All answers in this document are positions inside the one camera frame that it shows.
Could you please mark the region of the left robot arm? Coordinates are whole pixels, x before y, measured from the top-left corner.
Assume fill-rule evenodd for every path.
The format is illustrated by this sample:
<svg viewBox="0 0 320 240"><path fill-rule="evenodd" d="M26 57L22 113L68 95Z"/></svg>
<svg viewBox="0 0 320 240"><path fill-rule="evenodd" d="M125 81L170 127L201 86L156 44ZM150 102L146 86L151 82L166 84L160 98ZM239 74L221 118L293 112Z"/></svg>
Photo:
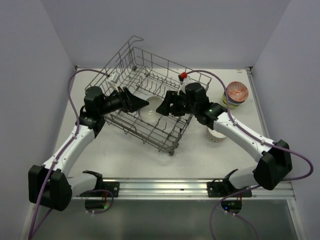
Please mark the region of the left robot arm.
<svg viewBox="0 0 320 240"><path fill-rule="evenodd" d="M102 174L85 170L69 178L73 165L102 130L106 114L118 110L133 113L148 105L148 101L133 95L126 87L114 90L109 96L98 86L89 87L75 127L63 146L42 165L33 165L28 171L29 201L63 211L73 197L84 193L101 195L105 191Z"/></svg>

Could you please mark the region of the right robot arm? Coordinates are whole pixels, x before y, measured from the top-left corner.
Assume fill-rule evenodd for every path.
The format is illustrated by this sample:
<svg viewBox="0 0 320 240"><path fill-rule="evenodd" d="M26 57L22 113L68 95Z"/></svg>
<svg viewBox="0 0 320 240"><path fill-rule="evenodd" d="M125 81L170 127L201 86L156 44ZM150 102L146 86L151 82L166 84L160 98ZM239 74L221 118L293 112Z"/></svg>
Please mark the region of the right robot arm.
<svg viewBox="0 0 320 240"><path fill-rule="evenodd" d="M211 188L221 196L235 196L252 185L271 191L292 170L287 142L275 142L249 127L239 127L237 119L225 107L209 100L199 83L183 84L180 91L168 90L156 112L175 117L194 115L200 124L225 135L255 160L256 166L234 169L222 181L211 182Z"/></svg>

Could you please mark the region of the lime green bowl front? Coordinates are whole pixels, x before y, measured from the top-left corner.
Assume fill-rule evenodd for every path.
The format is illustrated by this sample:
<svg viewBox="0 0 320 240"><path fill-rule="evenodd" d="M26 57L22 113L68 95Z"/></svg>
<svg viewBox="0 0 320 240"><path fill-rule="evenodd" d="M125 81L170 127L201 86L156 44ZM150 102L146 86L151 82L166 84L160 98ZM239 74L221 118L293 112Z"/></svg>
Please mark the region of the lime green bowl front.
<svg viewBox="0 0 320 240"><path fill-rule="evenodd" d="M222 100L221 100L221 103L222 103L222 105L227 109L228 108L228 105L225 105L225 104L223 104L223 102L222 102ZM229 108L231 109L231 110L233 110L233 109L236 109L236 108L238 108L240 105L239 104L236 104L236 105L234 105L234 104L229 104Z"/></svg>

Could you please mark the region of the lime green bowl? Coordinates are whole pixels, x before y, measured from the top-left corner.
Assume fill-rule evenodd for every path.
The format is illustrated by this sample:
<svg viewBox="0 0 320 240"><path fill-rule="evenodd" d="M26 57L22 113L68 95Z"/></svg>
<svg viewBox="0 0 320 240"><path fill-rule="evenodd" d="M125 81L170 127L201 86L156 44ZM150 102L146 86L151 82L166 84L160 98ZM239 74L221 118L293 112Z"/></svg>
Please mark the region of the lime green bowl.
<svg viewBox="0 0 320 240"><path fill-rule="evenodd" d="M222 95L222 102L223 102L223 104L225 104L225 105L228 104L225 93Z"/></svg>
<svg viewBox="0 0 320 240"><path fill-rule="evenodd" d="M222 103L222 105L227 109L228 108L228 105L225 105L225 104L223 104L223 102L222 102L222 100L221 100L221 103ZM240 105L239 104L236 104L236 105L234 105L234 104L229 104L229 108L231 109L231 110L233 110L233 109L236 109L236 108L238 108Z"/></svg>

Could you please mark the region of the red lattice pattern bowl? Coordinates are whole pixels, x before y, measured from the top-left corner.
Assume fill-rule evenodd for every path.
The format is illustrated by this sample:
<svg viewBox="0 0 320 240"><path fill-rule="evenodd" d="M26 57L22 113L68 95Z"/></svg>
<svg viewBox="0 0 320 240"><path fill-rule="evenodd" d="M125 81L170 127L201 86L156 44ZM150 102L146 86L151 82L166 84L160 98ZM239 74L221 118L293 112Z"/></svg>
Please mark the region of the red lattice pattern bowl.
<svg viewBox="0 0 320 240"><path fill-rule="evenodd" d="M225 97L226 100L229 100L231 102L231 104L234 106L240 105L245 102L244 100L243 101L236 101L236 100L232 99L229 94L227 94L227 96L224 94L223 96Z"/></svg>

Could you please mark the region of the blue zigzag pattern bowl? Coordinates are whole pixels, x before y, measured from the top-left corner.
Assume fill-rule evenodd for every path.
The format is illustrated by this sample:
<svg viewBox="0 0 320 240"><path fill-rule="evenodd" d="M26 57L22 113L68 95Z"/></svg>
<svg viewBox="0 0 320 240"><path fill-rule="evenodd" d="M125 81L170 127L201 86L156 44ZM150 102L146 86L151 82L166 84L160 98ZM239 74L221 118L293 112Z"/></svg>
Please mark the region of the blue zigzag pattern bowl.
<svg viewBox="0 0 320 240"><path fill-rule="evenodd" d="M226 89L227 94L235 101L246 101L249 96L247 86L239 81L231 82Z"/></svg>

